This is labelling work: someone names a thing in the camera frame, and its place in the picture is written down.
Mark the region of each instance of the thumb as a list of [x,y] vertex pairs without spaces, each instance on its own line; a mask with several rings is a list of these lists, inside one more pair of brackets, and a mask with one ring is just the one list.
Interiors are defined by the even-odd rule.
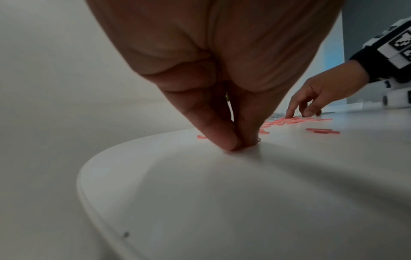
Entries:
[[317,112],[321,111],[323,107],[334,101],[330,96],[325,94],[319,95],[314,101],[304,110],[304,117],[312,117]]

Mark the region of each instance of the hand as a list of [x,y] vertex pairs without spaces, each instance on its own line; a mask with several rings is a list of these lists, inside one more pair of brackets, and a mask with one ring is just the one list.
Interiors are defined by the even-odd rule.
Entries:
[[233,150],[257,144],[343,0],[87,2],[130,67],[212,142]]
[[356,61],[350,60],[335,68],[309,78],[292,96],[286,118],[294,116],[299,107],[301,115],[320,115],[321,109],[333,101],[351,96],[369,82],[369,75]]

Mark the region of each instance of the child's hand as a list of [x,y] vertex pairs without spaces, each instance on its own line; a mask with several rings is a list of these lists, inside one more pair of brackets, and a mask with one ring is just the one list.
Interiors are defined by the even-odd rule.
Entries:
[[369,82],[369,75],[356,61],[350,60],[309,78],[291,98],[286,118],[293,117],[299,107],[304,117],[320,115],[321,109],[333,101],[344,99]]

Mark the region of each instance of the black sleeve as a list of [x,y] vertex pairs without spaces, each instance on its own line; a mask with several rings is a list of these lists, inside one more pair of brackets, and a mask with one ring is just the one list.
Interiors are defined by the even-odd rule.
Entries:
[[369,40],[350,60],[362,65],[369,74],[370,82],[391,77],[401,82],[410,78],[411,17],[396,22]]

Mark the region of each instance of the white table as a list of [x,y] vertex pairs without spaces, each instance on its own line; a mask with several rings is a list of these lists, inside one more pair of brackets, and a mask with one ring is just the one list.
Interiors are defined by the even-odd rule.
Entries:
[[323,118],[237,153],[195,129],[120,144],[84,165],[80,200],[124,259],[408,258],[411,110]]

